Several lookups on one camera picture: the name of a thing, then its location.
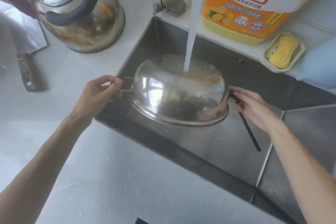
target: kettle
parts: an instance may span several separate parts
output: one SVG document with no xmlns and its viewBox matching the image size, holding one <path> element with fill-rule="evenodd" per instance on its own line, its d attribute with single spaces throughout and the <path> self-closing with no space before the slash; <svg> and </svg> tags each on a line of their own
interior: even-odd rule
<svg viewBox="0 0 336 224">
<path fill-rule="evenodd" d="M 32 0 L 46 28 L 70 49 L 102 51 L 114 44 L 125 26 L 119 0 Z"/>
</svg>

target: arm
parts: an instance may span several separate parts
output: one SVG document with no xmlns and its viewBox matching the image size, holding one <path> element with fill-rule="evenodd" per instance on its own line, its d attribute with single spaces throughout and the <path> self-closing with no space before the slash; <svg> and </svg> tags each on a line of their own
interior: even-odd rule
<svg viewBox="0 0 336 224">
<path fill-rule="evenodd" d="M 112 96 L 121 96 L 115 94 L 121 85 L 121 79 L 108 75 L 85 85 L 69 116 L 0 193 L 1 224 L 35 223 L 77 139 Z"/>
<path fill-rule="evenodd" d="M 270 135 L 307 223 L 335 223 L 336 182 L 333 177 L 268 109 L 259 94 L 238 87 L 231 87 L 231 90 L 243 101 L 238 103 L 238 110 Z"/>
</svg>

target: kitchen sink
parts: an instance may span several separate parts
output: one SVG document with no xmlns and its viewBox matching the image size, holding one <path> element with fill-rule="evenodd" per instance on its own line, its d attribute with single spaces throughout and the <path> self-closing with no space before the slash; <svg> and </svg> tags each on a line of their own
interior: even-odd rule
<svg viewBox="0 0 336 224">
<path fill-rule="evenodd" d="M 133 77 L 138 66 L 152 56 L 184 56 L 187 36 L 186 31 L 153 18 L 119 76 Z M 285 74 L 272 73 L 259 62 L 198 36 L 192 58 L 215 65 L 228 84 L 261 94 L 275 114 L 282 118 L 289 110 L 336 103 L 336 96 L 329 92 Z M 230 112 L 224 121 L 208 128 L 190 129 L 160 124 L 141 115 L 124 94 L 120 100 L 108 103 L 96 119 L 284 222 L 304 223 L 299 210 L 295 207 L 288 210 L 286 199 L 270 192 L 276 188 L 268 185 L 263 190 L 260 187 L 267 160 L 270 154 L 275 154 L 271 151 L 270 139 L 248 121 L 262 149 L 258 152 L 238 112 L 229 104 Z M 280 169 L 277 175 L 285 177 L 278 164 L 277 168 Z"/>
</svg>

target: kettle handle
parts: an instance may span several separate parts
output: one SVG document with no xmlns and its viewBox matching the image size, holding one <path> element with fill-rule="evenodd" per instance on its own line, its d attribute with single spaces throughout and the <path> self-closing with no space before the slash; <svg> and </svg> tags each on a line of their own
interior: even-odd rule
<svg viewBox="0 0 336 224">
<path fill-rule="evenodd" d="M 65 14 L 58 14 L 53 11 L 48 11 L 45 14 L 47 21 L 55 26 L 66 27 L 78 18 L 83 18 L 89 15 L 95 8 L 98 0 L 83 0 L 83 2 L 73 11 Z"/>
</svg>

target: orange label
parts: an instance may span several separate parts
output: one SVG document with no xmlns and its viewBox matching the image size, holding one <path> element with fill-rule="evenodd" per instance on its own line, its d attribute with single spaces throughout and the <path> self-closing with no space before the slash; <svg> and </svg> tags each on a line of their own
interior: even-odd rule
<svg viewBox="0 0 336 224">
<path fill-rule="evenodd" d="M 206 0 L 205 18 L 233 31 L 265 39 L 308 0 Z"/>
</svg>

